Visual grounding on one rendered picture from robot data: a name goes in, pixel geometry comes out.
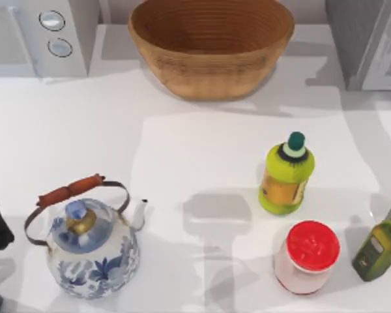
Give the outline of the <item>round microwave knob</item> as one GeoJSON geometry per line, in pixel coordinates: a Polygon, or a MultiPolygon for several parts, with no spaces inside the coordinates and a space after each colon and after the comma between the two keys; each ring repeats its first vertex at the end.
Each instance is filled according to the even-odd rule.
{"type": "Polygon", "coordinates": [[[60,58],[69,57],[73,52],[71,43],[63,38],[51,39],[47,43],[48,51],[60,58]]]}
{"type": "Polygon", "coordinates": [[[64,16],[55,10],[41,12],[38,20],[41,26],[48,31],[60,31],[65,27],[66,23],[64,16]]]}

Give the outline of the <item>olive green bottle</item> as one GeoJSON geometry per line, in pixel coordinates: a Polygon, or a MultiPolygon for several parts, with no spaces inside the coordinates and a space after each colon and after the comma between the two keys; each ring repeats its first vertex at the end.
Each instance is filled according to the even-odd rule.
{"type": "Polygon", "coordinates": [[[391,266],[391,208],[376,224],[352,260],[352,266],[364,282],[384,275],[391,266]]]}

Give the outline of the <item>brown woven basket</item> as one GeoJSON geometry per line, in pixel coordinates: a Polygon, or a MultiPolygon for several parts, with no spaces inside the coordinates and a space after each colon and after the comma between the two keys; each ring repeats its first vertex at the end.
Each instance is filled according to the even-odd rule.
{"type": "Polygon", "coordinates": [[[186,100],[250,94],[295,29],[278,0],[144,0],[128,30],[158,81],[186,100]]]}

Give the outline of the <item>pale microwave oven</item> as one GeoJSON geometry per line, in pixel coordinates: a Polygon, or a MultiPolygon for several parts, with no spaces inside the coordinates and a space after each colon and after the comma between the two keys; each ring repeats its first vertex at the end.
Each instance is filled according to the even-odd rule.
{"type": "Polygon", "coordinates": [[[99,17],[99,0],[0,0],[0,77],[86,77],[99,17]],[[64,16],[62,30],[41,26],[39,14],[50,10],[64,16]],[[48,51],[48,41],[55,38],[71,43],[69,57],[48,51]]]}

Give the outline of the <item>white jar with red lid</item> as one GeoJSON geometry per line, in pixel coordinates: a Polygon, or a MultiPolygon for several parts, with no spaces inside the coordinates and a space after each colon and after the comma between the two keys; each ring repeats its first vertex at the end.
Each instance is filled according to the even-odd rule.
{"type": "Polygon", "coordinates": [[[290,228],[274,256],[274,274],[291,293],[319,291],[331,275],[340,254],[335,232],[316,220],[304,220],[290,228]]]}

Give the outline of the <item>blue and white kettle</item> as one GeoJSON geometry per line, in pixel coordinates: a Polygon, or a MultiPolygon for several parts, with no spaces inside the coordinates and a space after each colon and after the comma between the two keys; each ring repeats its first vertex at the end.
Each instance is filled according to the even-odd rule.
{"type": "Polygon", "coordinates": [[[118,181],[95,174],[41,195],[35,210],[26,218],[24,229],[46,208],[67,202],[52,220],[45,239],[27,240],[46,248],[46,261],[52,277],[67,294],[95,300],[120,290],[135,275],[140,251],[136,233],[145,225],[129,223],[123,215],[129,194],[117,209],[92,198],[79,196],[96,187],[124,189],[118,181]]]}

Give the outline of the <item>lime green bottle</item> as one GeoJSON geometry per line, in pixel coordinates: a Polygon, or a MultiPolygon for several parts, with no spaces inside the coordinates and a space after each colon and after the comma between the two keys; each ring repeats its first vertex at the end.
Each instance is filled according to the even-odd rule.
{"type": "Polygon", "coordinates": [[[258,200],[274,215],[296,211],[304,199],[306,185],[315,169],[314,155],[305,141],[303,133],[294,131],[267,153],[258,200]]]}

